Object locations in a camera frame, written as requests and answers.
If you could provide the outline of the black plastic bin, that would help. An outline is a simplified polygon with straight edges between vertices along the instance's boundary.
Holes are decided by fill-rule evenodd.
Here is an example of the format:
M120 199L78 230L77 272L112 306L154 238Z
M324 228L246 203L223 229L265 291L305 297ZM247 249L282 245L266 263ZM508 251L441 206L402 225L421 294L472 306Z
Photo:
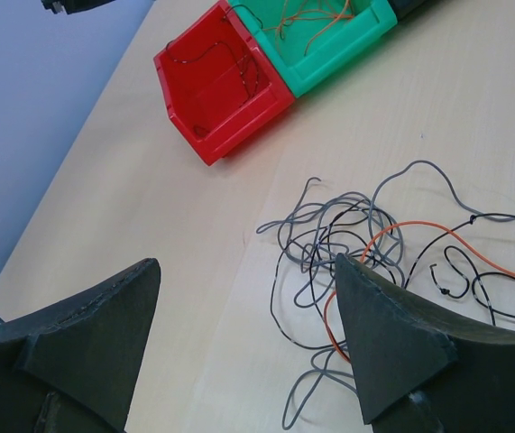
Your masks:
M438 0L389 0L388 3L398 21L403 21L416 12L422 12L426 7L437 4Z

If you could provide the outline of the green plastic bin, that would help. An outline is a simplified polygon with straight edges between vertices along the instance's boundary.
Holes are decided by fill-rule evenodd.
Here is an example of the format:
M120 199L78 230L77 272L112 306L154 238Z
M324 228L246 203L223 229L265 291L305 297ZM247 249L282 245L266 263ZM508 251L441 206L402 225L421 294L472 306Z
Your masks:
M398 23L383 0L229 4L295 97L339 71Z

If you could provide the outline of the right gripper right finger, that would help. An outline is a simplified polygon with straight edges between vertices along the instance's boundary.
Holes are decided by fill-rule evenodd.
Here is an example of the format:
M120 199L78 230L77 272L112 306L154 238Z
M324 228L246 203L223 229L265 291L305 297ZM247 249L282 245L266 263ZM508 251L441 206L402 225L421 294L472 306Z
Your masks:
M363 422L375 432L515 432L515 331L445 309L336 257Z

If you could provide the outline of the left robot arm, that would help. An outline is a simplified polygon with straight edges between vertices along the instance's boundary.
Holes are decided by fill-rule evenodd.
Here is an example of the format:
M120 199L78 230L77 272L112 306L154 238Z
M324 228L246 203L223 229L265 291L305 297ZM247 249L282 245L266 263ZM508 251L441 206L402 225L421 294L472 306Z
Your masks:
M114 0L41 0L45 10L53 14L77 14L101 7Z

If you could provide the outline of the red plastic bin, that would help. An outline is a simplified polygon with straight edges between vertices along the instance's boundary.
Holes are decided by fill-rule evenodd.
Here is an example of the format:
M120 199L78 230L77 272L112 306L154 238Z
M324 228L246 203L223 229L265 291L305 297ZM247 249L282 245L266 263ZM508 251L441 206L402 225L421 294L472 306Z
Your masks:
M168 118L207 165L295 101L227 1L218 1L154 58Z

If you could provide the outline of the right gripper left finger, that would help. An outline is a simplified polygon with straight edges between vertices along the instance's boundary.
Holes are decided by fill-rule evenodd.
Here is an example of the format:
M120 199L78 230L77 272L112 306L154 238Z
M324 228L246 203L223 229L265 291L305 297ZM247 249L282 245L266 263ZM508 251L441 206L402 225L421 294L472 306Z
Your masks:
M123 432L161 286L146 258L0 323L0 432Z

